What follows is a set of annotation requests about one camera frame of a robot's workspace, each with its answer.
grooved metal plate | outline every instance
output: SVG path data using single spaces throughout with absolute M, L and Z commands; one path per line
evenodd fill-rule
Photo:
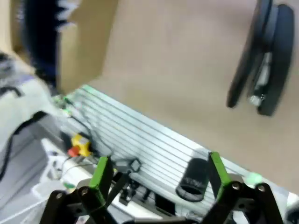
M 113 160 L 122 158 L 138 158 L 142 162 L 139 173 L 132 174 L 132 178 L 145 187 L 168 198 L 184 208 L 204 215 L 214 203 L 214 196 L 209 184 L 204 200 L 190 203 L 175 193 L 183 173 L 192 157 L 207 158 L 208 149 L 185 138 L 184 136 L 164 127 L 163 125 L 145 117 L 144 115 L 117 102 L 109 96 L 83 86 L 70 95 L 77 108 L 92 124 L 97 135 L 110 145 L 114 154 Z M 77 114 L 81 121 L 85 121 L 72 107 L 73 115 Z M 71 133 L 84 131 L 84 128 L 73 119 L 68 119 L 63 126 Z M 109 150 L 98 141 L 103 154 Z M 249 172 L 236 164 L 222 159 L 229 173 L 247 176 Z

table surface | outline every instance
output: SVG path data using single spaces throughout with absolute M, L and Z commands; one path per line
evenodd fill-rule
M 286 1 L 296 14 L 299 3 Z M 122 0 L 103 72 L 90 85 L 183 136 L 299 193 L 298 27 L 290 79 L 271 118 L 227 92 L 256 1 Z

black device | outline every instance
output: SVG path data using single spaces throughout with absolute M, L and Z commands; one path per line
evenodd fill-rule
M 272 116 L 283 93 L 292 61 L 294 11 L 259 0 L 242 57 L 228 92 L 227 107 L 237 105 L 252 75 L 248 98 L 261 115 Z
M 209 178 L 216 202 L 202 221 L 185 217 L 169 219 L 135 219 L 123 224 L 224 224 L 234 210 L 242 211 L 249 224 L 283 224 L 273 193 L 266 183 L 254 189 L 243 182 L 230 180 L 218 153 L 208 159 Z M 102 157 L 89 186 L 71 194 L 53 191 L 43 212 L 40 224 L 74 224 L 80 216 L 89 215 L 88 224 L 117 224 L 107 207 L 112 201 L 108 194 L 113 167 L 107 157 Z
M 186 201 L 200 202 L 204 198 L 208 183 L 207 161 L 192 158 L 176 188 L 176 193 Z

